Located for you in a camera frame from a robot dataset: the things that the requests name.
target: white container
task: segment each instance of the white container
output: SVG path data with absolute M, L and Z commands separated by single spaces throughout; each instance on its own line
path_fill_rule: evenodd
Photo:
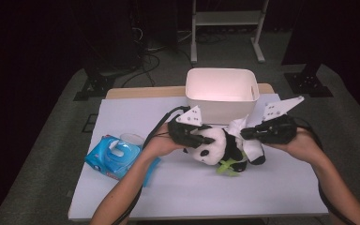
M 187 103 L 200 106 L 204 124 L 228 125 L 251 114 L 259 99 L 253 72 L 239 68 L 193 68 L 187 74 Z

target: panda plush toy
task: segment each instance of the panda plush toy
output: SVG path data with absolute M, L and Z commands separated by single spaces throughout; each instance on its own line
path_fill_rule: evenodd
M 195 129 L 191 134 L 212 139 L 184 151 L 194 159 L 207 165 L 219 165 L 217 173 L 230 176 L 244 171 L 248 163 L 261 165 L 265 162 L 262 144 L 257 140 L 247 141 L 240 135 L 240 130 L 247 127 L 247 119 L 233 120 L 227 127 L 209 127 Z

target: white tabletop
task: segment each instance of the white tabletop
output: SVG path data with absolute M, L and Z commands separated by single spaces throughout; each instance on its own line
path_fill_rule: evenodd
M 260 124 L 266 102 L 276 94 L 262 94 L 250 126 Z M 163 115 L 187 106 L 185 97 L 104 99 L 88 152 L 106 134 L 134 133 L 146 137 Z M 288 154 L 264 147 L 266 162 L 247 165 L 237 177 L 216 174 L 216 166 L 194 160 L 182 150 L 162 157 L 148 187 L 130 214 L 134 219 L 247 218 L 327 214 L 311 167 Z M 71 220 L 87 220 L 115 186 L 116 180 L 86 163 L 68 211 Z

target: panda head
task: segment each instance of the panda head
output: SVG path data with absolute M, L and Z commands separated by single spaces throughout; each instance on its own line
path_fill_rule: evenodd
M 186 151 L 195 160 L 203 162 L 207 165 L 216 165 L 224 157 L 226 149 L 226 135 L 222 128 L 208 128 L 202 130 L 195 130 L 193 135 L 202 135 L 204 137 L 212 138 L 215 141 L 209 144 L 201 144 L 197 148 L 188 148 Z

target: person's right arm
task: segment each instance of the person's right arm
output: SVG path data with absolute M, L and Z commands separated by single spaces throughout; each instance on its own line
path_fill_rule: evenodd
M 360 202 L 350 192 L 338 170 L 322 149 L 311 138 L 311 134 L 299 128 L 296 137 L 288 144 L 269 144 L 294 158 L 309 163 L 320 181 L 323 193 L 336 209 L 355 224 L 360 224 Z M 334 224 L 340 220 L 333 219 Z

